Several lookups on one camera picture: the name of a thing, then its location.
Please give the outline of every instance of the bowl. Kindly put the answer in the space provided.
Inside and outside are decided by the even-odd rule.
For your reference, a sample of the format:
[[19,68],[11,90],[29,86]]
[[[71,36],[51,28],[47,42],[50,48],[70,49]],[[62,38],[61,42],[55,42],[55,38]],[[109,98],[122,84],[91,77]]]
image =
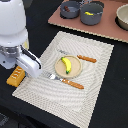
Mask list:
[[60,13],[62,16],[72,19],[79,16],[80,4],[76,1],[66,1],[60,6]]
[[122,28],[128,30],[128,4],[117,9],[118,22]]
[[86,25],[95,25],[101,21],[103,7],[96,3],[84,4],[80,10],[80,20]]

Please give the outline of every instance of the metal fork tines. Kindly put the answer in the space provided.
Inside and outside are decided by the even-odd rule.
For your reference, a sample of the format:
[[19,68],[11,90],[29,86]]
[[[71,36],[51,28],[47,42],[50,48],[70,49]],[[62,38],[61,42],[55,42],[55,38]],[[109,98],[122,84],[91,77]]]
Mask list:
[[52,74],[52,73],[49,73],[47,71],[44,71],[43,70],[43,75],[45,77],[48,77],[49,79],[52,79],[52,80],[61,80],[59,77],[57,77],[56,75]]

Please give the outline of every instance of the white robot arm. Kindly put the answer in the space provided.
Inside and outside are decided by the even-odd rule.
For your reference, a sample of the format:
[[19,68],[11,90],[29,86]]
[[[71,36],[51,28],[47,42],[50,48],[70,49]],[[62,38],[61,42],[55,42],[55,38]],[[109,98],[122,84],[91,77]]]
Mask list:
[[17,64],[32,77],[38,77],[41,62],[23,47],[28,32],[22,0],[0,0],[0,10],[0,64],[6,69]]

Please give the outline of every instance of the knife with wooden handle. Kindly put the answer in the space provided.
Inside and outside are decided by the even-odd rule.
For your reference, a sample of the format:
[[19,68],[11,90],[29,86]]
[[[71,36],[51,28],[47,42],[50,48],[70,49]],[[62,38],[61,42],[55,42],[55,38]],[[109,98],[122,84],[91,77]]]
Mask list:
[[[59,49],[57,49],[57,51],[58,51],[58,52],[61,52],[61,53],[63,53],[63,54],[66,54],[66,55],[73,55],[73,54],[71,54],[71,53],[69,53],[69,52],[65,52],[65,51],[62,51],[62,50],[59,50]],[[86,60],[86,61],[90,61],[90,62],[93,62],[93,63],[95,63],[95,62],[97,61],[96,59],[89,58],[89,57],[82,56],[82,55],[77,55],[77,57],[78,57],[79,59]]]
[[56,76],[55,74],[52,74],[50,72],[47,72],[45,70],[43,70],[42,72],[43,76],[51,79],[51,80],[60,80],[61,82],[65,83],[65,84],[68,84],[68,85],[71,85],[75,88],[78,88],[78,89],[84,89],[84,86],[81,85],[81,84],[78,84],[78,83],[75,83],[75,82],[72,82],[70,80],[67,80],[67,79],[63,79],[63,78],[59,78],[58,76]]

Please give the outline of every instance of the dark table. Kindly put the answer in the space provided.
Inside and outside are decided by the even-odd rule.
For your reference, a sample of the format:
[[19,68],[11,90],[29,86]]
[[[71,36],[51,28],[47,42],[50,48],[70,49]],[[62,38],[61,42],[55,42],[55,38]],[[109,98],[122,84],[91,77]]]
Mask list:
[[[48,24],[48,19],[61,3],[62,0],[33,0],[31,7],[25,10],[29,50],[40,57],[59,31],[114,45],[89,128],[128,128],[128,44]],[[6,84],[13,71],[0,65],[0,106],[29,116],[50,128],[77,128],[13,97],[16,88]]]

